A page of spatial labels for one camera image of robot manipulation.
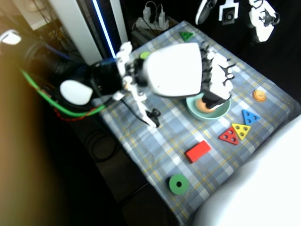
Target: green triangle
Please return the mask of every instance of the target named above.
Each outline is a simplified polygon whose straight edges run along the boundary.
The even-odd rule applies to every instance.
[[[192,38],[193,33],[191,33],[191,32],[180,32],[180,35],[181,35],[181,37],[184,41],[189,41]]]

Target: triangular block with holes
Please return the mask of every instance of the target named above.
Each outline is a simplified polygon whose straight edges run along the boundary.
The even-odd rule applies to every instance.
[[[188,41],[190,41],[190,39],[192,38],[193,33],[191,33],[191,32],[180,32],[180,36],[182,37],[182,39],[183,39],[185,42],[188,42]]]
[[[232,127],[234,128],[235,132],[237,133],[238,137],[243,140],[247,136],[248,132],[251,129],[251,126],[241,125],[232,123]]]
[[[236,133],[235,133],[233,127],[230,127],[229,129],[227,129],[218,138],[223,141],[227,141],[231,144],[238,145],[238,137],[236,136]]]
[[[245,125],[249,126],[260,119],[260,116],[253,114],[247,110],[243,110]]]

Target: teal bowl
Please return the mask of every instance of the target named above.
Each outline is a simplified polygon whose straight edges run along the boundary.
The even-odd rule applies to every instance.
[[[201,93],[197,96],[186,98],[188,110],[192,114],[192,116],[195,117],[196,119],[201,121],[216,120],[223,117],[230,110],[231,99],[228,99],[222,106],[218,107],[212,113],[200,112],[196,107],[196,100],[202,98],[203,95],[204,93]]]

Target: tablecloth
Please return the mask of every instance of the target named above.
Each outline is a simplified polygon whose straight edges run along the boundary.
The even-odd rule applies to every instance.
[[[216,121],[198,121],[187,110],[185,100],[161,98],[146,89],[146,105],[161,111],[159,128],[148,127],[137,120],[121,102],[101,111],[100,116],[168,204],[180,225],[185,225],[204,200],[279,126],[301,113],[301,107],[275,83],[185,21],[141,46],[132,56],[139,57],[143,51],[152,52],[164,46],[183,43],[179,32],[192,32],[194,36],[190,42],[205,41],[215,52],[236,63],[233,67],[235,79],[232,80],[234,89],[230,111]],[[266,92],[265,102],[253,99],[252,92],[255,89]],[[130,96],[125,101],[138,112]],[[100,103],[100,100],[94,101],[95,105]],[[244,124],[243,109],[261,117],[252,124],[245,139],[239,145],[218,139],[232,123]],[[190,164],[184,153],[203,140],[211,150]],[[174,174],[183,174],[190,182],[189,190],[183,195],[175,195],[169,190],[168,180]]]

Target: power strip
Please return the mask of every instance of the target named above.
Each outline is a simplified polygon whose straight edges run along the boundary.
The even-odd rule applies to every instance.
[[[169,20],[167,19],[165,23],[163,22],[162,26],[159,26],[159,23],[157,21],[154,21],[154,23],[147,23],[142,19],[142,17],[139,17],[136,21],[136,27],[141,27],[144,29],[152,29],[152,30],[158,30],[158,31],[165,31],[167,28],[169,28]]]

